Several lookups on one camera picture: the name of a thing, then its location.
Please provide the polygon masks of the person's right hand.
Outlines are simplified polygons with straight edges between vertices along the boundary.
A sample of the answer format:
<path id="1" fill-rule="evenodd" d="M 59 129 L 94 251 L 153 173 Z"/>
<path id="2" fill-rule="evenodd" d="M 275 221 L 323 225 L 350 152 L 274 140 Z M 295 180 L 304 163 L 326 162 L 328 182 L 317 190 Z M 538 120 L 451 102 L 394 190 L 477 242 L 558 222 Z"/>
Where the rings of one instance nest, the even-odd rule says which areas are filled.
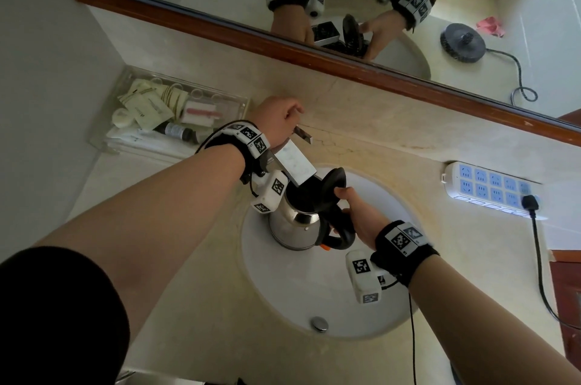
<path id="1" fill-rule="evenodd" d="M 392 221 L 363 199 L 361 204 L 349 204 L 343 211 L 349 214 L 359 239 L 375 251 L 377 236 Z"/>

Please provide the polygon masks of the person's left hand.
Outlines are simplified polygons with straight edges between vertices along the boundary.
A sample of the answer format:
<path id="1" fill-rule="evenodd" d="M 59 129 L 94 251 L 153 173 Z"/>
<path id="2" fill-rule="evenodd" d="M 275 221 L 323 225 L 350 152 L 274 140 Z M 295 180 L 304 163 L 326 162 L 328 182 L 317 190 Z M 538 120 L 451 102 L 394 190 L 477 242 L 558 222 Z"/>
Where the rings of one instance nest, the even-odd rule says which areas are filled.
<path id="1" fill-rule="evenodd" d="M 254 123 L 262 132 L 270 146 L 275 148 L 284 143 L 294 132 L 296 127 L 287 127 L 280 115 L 281 99 L 295 99 L 292 97 L 270 96 L 257 106 L 249 116 L 249 121 Z"/>

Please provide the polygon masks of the chrome faucet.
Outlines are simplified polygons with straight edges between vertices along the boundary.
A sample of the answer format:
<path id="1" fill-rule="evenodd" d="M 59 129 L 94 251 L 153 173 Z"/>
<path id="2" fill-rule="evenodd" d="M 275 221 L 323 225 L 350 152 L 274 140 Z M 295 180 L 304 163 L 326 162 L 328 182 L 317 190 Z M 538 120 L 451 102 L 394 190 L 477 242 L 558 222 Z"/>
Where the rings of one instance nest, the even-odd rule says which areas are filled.
<path id="1" fill-rule="evenodd" d="M 271 149 L 271 153 L 286 176 L 297 188 L 316 175 L 317 170 L 314 165 L 291 138 L 288 138 L 280 146 Z"/>

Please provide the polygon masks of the steel kettle with black lid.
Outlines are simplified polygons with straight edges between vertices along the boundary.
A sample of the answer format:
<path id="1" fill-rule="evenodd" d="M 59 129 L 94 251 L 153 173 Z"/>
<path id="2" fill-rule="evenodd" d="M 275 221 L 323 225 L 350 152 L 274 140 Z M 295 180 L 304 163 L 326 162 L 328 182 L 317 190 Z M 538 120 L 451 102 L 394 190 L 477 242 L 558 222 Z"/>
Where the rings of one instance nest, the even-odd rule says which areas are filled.
<path id="1" fill-rule="evenodd" d="M 268 215 L 275 241 L 292 251 L 350 248 L 356 238 L 354 225 L 335 195 L 335 188 L 345 187 L 344 168 L 331 169 L 324 177 L 311 176 L 300 186 L 290 183 L 278 209 Z"/>

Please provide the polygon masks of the person's right forearm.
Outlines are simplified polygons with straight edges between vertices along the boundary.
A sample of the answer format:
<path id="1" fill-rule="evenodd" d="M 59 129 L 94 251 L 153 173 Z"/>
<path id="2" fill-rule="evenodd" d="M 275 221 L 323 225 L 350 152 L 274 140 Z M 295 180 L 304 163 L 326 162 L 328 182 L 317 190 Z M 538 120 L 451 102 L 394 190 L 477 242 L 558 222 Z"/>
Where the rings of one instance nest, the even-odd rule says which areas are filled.
<path id="1" fill-rule="evenodd" d="M 440 256 L 409 291 L 464 385 L 581 385 L 563 355 Z"/>

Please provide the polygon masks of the black marker wristband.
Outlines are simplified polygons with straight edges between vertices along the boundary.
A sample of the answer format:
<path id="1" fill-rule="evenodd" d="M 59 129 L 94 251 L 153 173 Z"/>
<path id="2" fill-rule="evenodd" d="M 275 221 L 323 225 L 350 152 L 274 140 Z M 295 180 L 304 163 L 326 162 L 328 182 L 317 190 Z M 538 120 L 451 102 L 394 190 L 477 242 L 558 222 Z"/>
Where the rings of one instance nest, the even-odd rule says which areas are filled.
<path id="1" fill-rule="evenodd" d="M 235 120 L 222 126 L 201 143 L 195 154 L 225 144 L 232 144 L 243 155 L 245 168 L 240 181 L 244 185 L 250 183 L 253 175 L 265 176 L 270 143 L 253 122 Z"/>
<path id="2" fill-rule="evenodd" d="M 414 224 L 396 220 L 376 236 L 371 262 L 409 287 L 420 264 L 433 255 L 440 254 Z"/>

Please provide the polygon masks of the white packet with red item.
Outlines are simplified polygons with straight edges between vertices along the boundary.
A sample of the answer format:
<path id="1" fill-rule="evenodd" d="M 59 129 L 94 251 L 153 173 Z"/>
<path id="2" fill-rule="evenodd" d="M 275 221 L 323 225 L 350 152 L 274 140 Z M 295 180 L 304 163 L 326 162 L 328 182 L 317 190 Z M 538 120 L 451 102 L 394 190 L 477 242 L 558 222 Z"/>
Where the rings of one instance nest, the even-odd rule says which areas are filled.
<path id="1" fill-rule="evenodd" d="M 222 117 L 223 113 L 217 110 L 216 105 L 188 100 L 182 108 L 179 121 L 184 124 L 213 127 Z"/>

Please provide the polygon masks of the white sink basin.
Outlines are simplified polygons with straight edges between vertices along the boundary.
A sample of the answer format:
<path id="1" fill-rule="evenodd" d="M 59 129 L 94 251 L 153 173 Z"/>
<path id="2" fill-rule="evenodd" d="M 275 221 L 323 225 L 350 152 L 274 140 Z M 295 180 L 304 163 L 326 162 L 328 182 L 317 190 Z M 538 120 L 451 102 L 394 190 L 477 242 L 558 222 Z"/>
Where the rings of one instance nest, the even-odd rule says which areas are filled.
<path id="1" fill-rule="evenodd" d="M 396 198 L 371 180 L 346 172 L 346 185 L 352 186 L 369 202 L 384 202 L 387 213 L 403 213 L 412 218 Z M 323 334 L 343 339 L 372 338 L 383 335 L 408 321 L 417 307 L 408 290 L 396 278 L 385 275 L 381 300 L 361 305 L 355 298 L 345 255 L 362 250 L 370 259 L 372 250 L 356 235 L 348 249 L 315 246 L 292 251 L 273 238 L 268 215 L 246 209 L 242 229 L 242 258 L 245 270 L 261 297 L 287 322 L 303 330 L 314 330 L 310 319 L 322 316 L 329 324 Z"/>

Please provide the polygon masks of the small dark bottle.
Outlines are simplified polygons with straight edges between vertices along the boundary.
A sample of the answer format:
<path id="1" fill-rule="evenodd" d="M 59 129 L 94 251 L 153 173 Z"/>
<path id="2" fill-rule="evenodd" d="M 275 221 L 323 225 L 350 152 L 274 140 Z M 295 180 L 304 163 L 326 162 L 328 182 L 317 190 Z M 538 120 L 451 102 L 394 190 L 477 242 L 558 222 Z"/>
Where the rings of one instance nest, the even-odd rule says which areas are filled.
<path id="1" fill-rule="evenodd" d="M 154 131 L 186 143 L 195 144 L 197 142 L 196 133 L 193 129 L 171 121 L 159 124 L 154 128 Z"/>

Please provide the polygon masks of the white power strip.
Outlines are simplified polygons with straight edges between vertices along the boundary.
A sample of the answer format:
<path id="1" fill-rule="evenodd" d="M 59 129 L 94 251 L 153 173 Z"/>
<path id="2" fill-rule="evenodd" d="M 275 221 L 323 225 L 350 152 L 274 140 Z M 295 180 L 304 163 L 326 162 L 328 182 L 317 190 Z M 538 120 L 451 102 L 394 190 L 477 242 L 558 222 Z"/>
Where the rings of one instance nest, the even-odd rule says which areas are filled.
<path id="1" fill-rule="evenodd" d="M 536 218 L 548 220 L 540 183 L 460 161 L 446 166 L 441 183 L 453 199 L 519 217 L 529 216 L 522 198 L 534 196 L 539 205 Z"/>

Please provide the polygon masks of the beige sachet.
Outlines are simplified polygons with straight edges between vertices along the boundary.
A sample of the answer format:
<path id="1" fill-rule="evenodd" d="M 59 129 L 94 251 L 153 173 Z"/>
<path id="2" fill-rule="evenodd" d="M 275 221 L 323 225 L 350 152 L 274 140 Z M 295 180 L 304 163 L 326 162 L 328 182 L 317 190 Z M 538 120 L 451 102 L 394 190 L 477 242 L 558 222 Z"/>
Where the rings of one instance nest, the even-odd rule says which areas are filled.
<path id="1" fill-rule="evenodd" d="M 120 103 L 145 132 L 154 131 L 159 125 L 175 117 L 173 111 L 157 94 L 156 84 L 149 80 L 135 79 L 129 90 L 118 96 Z"/>

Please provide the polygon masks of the folded white packets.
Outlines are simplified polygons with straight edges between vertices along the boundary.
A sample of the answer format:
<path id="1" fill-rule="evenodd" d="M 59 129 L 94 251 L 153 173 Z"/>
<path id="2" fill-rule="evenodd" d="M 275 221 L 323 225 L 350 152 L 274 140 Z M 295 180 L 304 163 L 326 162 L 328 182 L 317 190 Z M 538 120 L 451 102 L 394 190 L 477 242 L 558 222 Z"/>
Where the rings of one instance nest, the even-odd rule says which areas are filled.
<path id="1" fill-rule="evenodd" d="M 174 158 L 187 158 L 198 149 L 197 145 L 174 139 L 158 132 L 145 132 L 139 127 L 112 127 L 105 135 L 108 143 L 117 141 L 135 148 Z"/>

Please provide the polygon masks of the clear plastic toiletry tray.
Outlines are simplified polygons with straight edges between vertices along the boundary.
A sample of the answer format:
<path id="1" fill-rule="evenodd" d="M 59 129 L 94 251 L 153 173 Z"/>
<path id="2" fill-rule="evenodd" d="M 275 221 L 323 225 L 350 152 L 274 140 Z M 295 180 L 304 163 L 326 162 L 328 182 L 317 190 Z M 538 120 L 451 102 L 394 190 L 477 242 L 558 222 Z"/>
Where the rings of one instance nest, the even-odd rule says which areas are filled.
<path id="1" fill-rule="evenodd" d="M 251 102 L 248 97 L 229 94 L 215 88 L 149 72 L 134 66 L 126 66 L 104 103 L 100 115 L 96 118 L 92 126 L 90 143 L 94 147 L 102 151 L 132 152 L 134 154 L 149 156 L 151 158 L 171 163 L 176 163 L 185 159 L 145 151 L 123 143 L 118 143 L 117 141 L 112 141 L 110 143 L 106 141 L 106 133 L 114 127 L 112 124 L 113 112 L 118 108 L 125 108 L 118 100 L 118 96 L 125 94 L 135 79 L 149 80 L 156 84 L 155 87 L 157 88 L 157 94 L 175 115 L 175 117 L 170 121 L 193 129 L 196 133 L 197 142 L 195 145 L 197 145 L 197 147 L 199 147 L 199 145 L 214 131 L 222 126 L 235 120 L 246 119 L 249 104 Z M 213 127 L 202 127 L 181 123 L 179 117 L 185 102 L 188 100 L 216 105 L 217 110 L 223 113 L 222 119 L 217 120 Z"/>

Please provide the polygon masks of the brown wooden door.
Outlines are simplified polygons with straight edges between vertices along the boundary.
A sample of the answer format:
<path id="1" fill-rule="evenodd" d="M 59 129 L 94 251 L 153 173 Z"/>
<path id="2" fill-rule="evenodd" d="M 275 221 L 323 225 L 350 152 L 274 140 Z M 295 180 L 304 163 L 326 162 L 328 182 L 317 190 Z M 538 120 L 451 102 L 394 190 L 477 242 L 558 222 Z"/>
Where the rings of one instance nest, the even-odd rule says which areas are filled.
<path id="1" fill-rule="evenodd" d="M 581 327 L 581 250 L 553 250 L 550 262 L 559 317 Z M 581 330 L 561 325 L 565 356 L 581 371 Z"/>

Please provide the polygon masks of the black sleeve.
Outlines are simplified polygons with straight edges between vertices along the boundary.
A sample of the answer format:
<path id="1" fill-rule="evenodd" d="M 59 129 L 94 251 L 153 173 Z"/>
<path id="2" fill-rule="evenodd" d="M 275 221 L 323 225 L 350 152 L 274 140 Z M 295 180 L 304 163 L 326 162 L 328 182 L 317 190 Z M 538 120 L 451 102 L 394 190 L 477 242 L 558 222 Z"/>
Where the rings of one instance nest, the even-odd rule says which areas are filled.
<path id="1" fill-rule="evenodd" d="M 114 385 L 129 342 L 119 294 L 88 257 L 33 247 L 0 264 L 0 385 Z"/>

